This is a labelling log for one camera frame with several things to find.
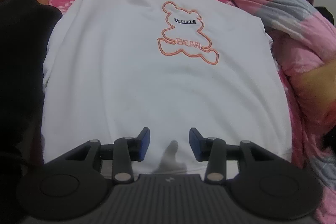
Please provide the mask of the operator left leg and foot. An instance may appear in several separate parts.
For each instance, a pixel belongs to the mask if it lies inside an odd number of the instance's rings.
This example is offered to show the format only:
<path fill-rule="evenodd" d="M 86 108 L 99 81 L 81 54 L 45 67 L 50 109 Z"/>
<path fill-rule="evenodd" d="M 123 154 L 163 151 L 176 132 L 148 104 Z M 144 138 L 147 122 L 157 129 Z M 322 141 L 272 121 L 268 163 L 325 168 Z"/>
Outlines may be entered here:
<path fill-rule="evenodd" d="M 14 176 L 22 176 L 19 143 L 42 104 L 46 47 L 61 17 L 49 0 L 1 0 L 1 159 Z"/>

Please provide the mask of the white bear sweatshirt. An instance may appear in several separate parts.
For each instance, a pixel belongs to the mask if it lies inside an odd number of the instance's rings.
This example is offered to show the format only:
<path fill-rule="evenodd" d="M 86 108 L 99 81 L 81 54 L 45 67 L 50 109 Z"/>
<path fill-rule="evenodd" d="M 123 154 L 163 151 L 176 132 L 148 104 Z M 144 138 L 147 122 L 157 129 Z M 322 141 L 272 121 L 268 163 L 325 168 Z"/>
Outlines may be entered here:
<path fill-rule="evenodd" d="M 217 0 L 75 0 L 43 66 L 43 158 L 150 129 L 135 173 L 198 173 L 189 130 L 291 158 L 288 103 L 260 18 Z"/>

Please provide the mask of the pink patchwork quilt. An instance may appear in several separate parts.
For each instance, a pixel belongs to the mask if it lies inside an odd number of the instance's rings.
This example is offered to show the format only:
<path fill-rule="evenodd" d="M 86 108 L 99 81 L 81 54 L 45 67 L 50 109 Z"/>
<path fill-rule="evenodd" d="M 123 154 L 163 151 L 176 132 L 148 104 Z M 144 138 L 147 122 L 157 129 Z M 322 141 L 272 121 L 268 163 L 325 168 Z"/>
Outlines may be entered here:
<path fill-rule="evenodd" d="M 273 55 L 301 109 L 293 159 L 322 183 L 316 219 L 335 223 L 335 26 L 306 0 L 233 1 L 259 17 L 273 39 Z"/>

